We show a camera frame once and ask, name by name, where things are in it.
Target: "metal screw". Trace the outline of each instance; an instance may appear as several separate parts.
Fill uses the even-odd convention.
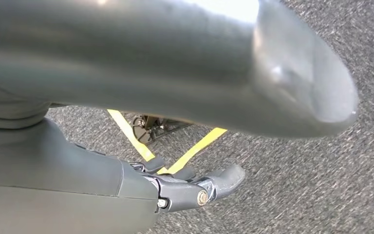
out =
[[[208,196],[205,190],[201,190],[197,195],[197,204],[199,206],[204,206],[207,203]]]
[[[165,199],[158,199],[157,206],[160,208],[167,207],[167,200]]]

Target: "robotic hand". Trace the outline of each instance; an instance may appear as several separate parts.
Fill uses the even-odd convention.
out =
[[[130,165],[143,173],[143,177],[157,189],[157,213],[202,207],[231,195],[244,180],[244,170],[239,165],[231,165],[224,171],[215,171],[199,179],[193,179],[196,174],[192,168],[183,168],[172,175],[154,175],[164,167],[164,161],[159,157],[146,164],[137,162]]]

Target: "yellow tape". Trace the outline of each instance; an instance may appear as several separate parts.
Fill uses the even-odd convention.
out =
[[[121,128],[122,132],[125,134],[125,136],[130,140],[131,144],[134,146],[134,148],[139,152],[139,154],[143,157],[145,161],[150,161],[152,158],[154,158],[154,154],[145,146],[144,144],[140,143],[132,133],[132,128],[128,124],[127,120],[122,116],[122,114],[119,111],[115,110],[108,110],[111,117],[114,119],[114,121],[118,124],[118,126]],[[166,173],[167,169],[163,168],[159,171],[160,173]]]
[[[195,144],[191,149],[189,149],[177,162],[174,163],[172,167],[169,168],[168,173],[174,174],[180,169],[182,169],[187,162],[200,150],[208,146],[210,143],[215,141],[221,135],[223,135],[227,130],[222,128],[215,128],[211,130],[203,139],[201,139],[197,144]]]
[[[125,136],[128,138],[128,140],[131,142],[131,144],[134,146],[134,148],[139,152],[139,154],[143,157],[145,161],[149,161],[152,158],[154,158],[154,154],[145,146],[144,144],[140,143],[134,136],[132,132],[131,126],[128,124],[127,120],[122,116],[122,114],[119,111],[115,110],[108,110],[111,117],[114,119],[114,121],[118,124],[118,126],[121,128],[122,132],[125,134]],[[193,158],[196,153],[200,152],[202,149],[204,149],[206,146],[208,146],[210,143],[215,141],[217,138],[219,138],[221,135],[223,135],[227,130],[221,129],[221,128],[215,128],[211,130],[203,139],[201,139],[197,144],[195,144],[191,149],[189,149],[181,158],[179,158],[174,165],[172,165],[168,170],[166,168],[163,168],[158,171],[158,174],[163,173],[171,173],[174,174],[180,169],[182,169],[187,162]]]

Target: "gray carpet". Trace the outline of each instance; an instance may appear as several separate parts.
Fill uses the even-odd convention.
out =
[[[338,137],[282,140],[227,132],[195,156],[199,173],[241,164],[229,199],[167,214],[148,234],[374,233],[374,0],[286,0],[341,55],[359,89],[359,121]],[[105,110],[52,109],[69,140],[129,161],[141,157]],[[150,146],[172,164],[209,128],[191,126]]]

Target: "caster wheel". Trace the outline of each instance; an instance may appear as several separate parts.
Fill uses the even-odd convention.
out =
[[[143,144],[148,144],[154,141],[153,136],[151,134],[151,129],[146,130],[144,128],[144,120],[141,117],[135,117],[132,120],[132,133],[134,134],[135,138]]]

